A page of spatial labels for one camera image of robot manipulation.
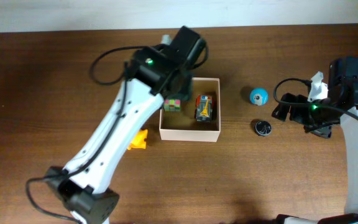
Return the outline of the red grey toy truck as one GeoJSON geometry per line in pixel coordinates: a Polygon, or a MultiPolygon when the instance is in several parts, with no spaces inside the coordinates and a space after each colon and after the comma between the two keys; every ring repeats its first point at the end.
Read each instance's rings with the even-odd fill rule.
{"type": "Polygon", "coordinates": [[[199,122],[210,122],[213,119],[213,97],[198,95],[196,99],[195,119],[199,122]]]}

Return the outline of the colourful puzzle cube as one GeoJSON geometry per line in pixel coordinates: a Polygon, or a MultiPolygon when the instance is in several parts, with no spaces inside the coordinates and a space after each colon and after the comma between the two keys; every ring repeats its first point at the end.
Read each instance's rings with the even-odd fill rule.
{"type": "Polygon", "coordinates": [[[179,112],[181,111],[181,101],[178,99],[166,99],[163,104],[164,111],[179,112]]]}

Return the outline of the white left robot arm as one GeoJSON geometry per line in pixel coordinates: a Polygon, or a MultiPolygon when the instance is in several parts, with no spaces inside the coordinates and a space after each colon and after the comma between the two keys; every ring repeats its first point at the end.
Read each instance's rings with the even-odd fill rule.
{"type": "Polygon", "coordinates": [[[119,195],[109,189],[114,171],[144,123],[167,98],[187,100],[200,50],[160,44],[141,47],[124,63],[121,87],[83,148],[44,181],[75,223],[108,223],[119,195]]]}

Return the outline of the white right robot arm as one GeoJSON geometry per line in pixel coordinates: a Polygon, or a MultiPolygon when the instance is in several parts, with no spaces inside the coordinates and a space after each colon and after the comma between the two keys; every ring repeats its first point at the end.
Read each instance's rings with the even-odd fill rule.
{"type": "Polygon", "coordinates": [[[309,97],[283,95],[273,117],[304,125],[315,135],[328,137],[331,127],[340,125],[346,144],[347,200],[342,215],[322,218],[319,223],[358,223],[358,82],[319,88],[311,85],[309,97]]]}

